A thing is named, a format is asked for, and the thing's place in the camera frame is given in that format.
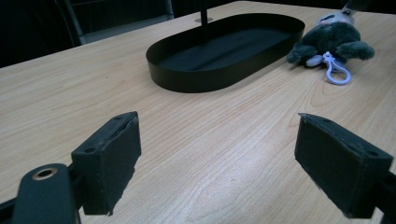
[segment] stuffed animal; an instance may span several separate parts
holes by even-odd
[[[361,41],[359,31],[353,26],[353,18],[341,12],[322,17],[318,25],[294,45],[287,61],[315,66],[323,62],[322,55],[326,52],[330,52],[335,63],[343,67],[348,59],[368,60],[375,55],[374,49]]]

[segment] wooden table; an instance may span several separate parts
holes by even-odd
[[[214,21],[278,13],[309,31],[334,10],[234,2],[208,11]],[[346,86],[325,69],[273,63],[231,87],[167,91],[150,78],[146,50],[196,27],[198,13],[0,69],[0,202],[21,178],[70,153],[110,118],[137,111],[143,155],[112,217],[83,223],[379,223],[349,220],[294,159],[305,112],[339,123],[396,156],[396,17],[358,12],[370,61],[347,63]]]

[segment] dark background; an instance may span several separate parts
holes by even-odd
[[[234,0],[207,0],[217,7]],[[396,14],[394,0],[374,0],[365,11]],[[70,0],[83,34],[165,15],[164,0]],[[266,0],[341,9],[346,0]],[[200,10],[201,0],[172,0],[175,18]],[[0,67],[79,46],[65,0],[0,0]]]

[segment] plush toy leg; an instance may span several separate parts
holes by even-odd
[[[287,60],[288,63],[300,63],[318,53],[317,49],[312,46],[303,45],[297,43],[293,49],[289,52]]]

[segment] screw hole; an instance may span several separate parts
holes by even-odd
[[[33,175],[33,180],[44,180],[54,176],[58,172],[56,168],[46,168]]]

